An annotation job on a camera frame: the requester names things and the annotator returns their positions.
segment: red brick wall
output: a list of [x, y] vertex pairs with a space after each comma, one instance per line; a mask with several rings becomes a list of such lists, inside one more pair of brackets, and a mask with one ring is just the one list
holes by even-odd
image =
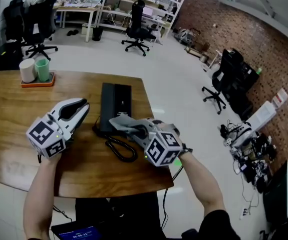
[[[254, 111], [281, 87], [288, 93], [288, 38], [270, 25], [218, 0], [186, 0], [176, 27], [200, 30], [200, 43], [210, 43], [211, 57], [215, 50], [235, 48], [255, 70], [262, 68], [258, 82], [247, 94]], [[271, 164], [275, 171], [288, 158], [288, 101], [263, 132], [273, 137], [278, 148]]]

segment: orange tray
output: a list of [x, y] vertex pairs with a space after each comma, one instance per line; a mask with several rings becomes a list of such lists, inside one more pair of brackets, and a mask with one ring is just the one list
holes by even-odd
[[38, 77], [33, 82], [22, 81], [21, 85], [23, 88], [26, 87], [49, 87], [53, 86], [55, 82], [55, 72], [49, 72], [49, 80], [47, 82], [41, 82]]

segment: hand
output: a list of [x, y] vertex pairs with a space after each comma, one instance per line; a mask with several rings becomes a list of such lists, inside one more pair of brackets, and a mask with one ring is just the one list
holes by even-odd
[[60, 160], [60, 158], [62, 157], [62, 153], [58, 153], [56, 155], [54, 155], [52, 158], [47, 159], [47, 158], [42, 158], [42, 165], [54, 165], [56, 166]]

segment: tiled floor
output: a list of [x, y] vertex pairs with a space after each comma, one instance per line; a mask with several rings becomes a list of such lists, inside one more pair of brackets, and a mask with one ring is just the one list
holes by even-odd
[[[155, 117], [174, 123], [181, 131], [182, 140], [194, 149], [194, 155], [216, 177], [233, 228], [244, 240], [258, 239], [259, 231], [266, 229], [261, 196], [258, 207], [252, 208], [251, 215], [239, 220], [242, 208], [248, 203], [241, 195], [241, 177], [232, 169], [232, 157], [223, 145], [218, 130], [228, 119], [238, 122], [238, 117], [229, 106], [217, 115], [212, 102], [202, 101], [204, 94], [201, 88], [210, 87], [211, 80], [202, 70], [199, 60], [187, 54], [172, 37], [166, 39], [163, 46], [155, 45], [143, 57], [136, 49], [125, 52], [125, 46], [120, 44], [124, 36], [119, 33], [105, 31], [100, 42], [85, 43], [80, 35], [66, 36], [68, 30], [60, 29], [50, 42], [59, 47], [58, 52], [50, 54], [51, 69], [142, 78]], [[170, 168], [174, 174], [179, 166], [172, 165]], [[252, 187], [247, 183], [244, 185], [244, 195], [250, 199]], [[161, 220], [163, 194], [164, 191], [158, 193]], [[25, 239], [22, 223], [25, 196], [24, 191], [0, 184], [0, 239]], [[253, 204], [257, 204], [257, 195], [254, 195]], [[72, 219], [75, 218], [74, 199], [56, 198], [55, 205]], [[202, 222], [202, 206], [194, 196], [184, 171], [168, 191], [166, 210], [169, 215], [164, 229], [167, 237], [180, 237], [187, 229], [198, 229]], [[54, 225], [66, 222], [69, 221], [54, 212]]]

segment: coiled phone cord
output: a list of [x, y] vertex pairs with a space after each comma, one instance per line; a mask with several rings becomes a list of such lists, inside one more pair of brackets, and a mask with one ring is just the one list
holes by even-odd
[[[99, 119], [99, 117], [97, 118], [94, 126], [92, 127], [94, 133], [98, 136], [98, 137], [101, 137], [101, 138], [104, 138], [104, 139], [107, 139], [107, 141], [105, 142], [106, 146], [108, 146], [112, 152], [116, 155], [116, 157], [123, 161], [123, 162], [126, 162], [126, 163], [131, 163], [133, 161], [135, 161], [138, 157], [137, 155], [137, 152], [136, 150], [134, 150], [131, 146], [129, 146], [127, 143], [119, 140], [119, 139], [116, 139], [114, 137], [111, 137], [109, 135], [106, 135], [104, 134], [103, 132], [101, 132], [98, 128], [97, 128], [97, 121]], [[132, 156], [131, 157], [125, 157], [123, 155], [121, 155], [117, 149], [115, 148], [115, 146], [113, 145], [113, 143], [116, 143], [122, 147], [124, 147], [125, 149], [129, 150], [132, 152]]]

